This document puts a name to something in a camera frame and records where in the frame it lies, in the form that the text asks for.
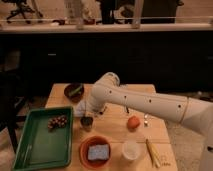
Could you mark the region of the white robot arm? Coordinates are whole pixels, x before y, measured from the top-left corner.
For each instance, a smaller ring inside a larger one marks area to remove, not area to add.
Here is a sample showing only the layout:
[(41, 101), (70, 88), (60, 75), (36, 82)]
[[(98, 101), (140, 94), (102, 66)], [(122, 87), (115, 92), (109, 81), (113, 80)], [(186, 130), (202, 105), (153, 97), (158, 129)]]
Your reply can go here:
[(86, 110), (99, 113), (106, 103), (126, 106), (160, 119), (179, 123), (205, 137), (199, 171), (213, 171), (213, 103), (185, 96), (143, 93), (120, 87), (120, 79), (107, 72), (92, 86)]

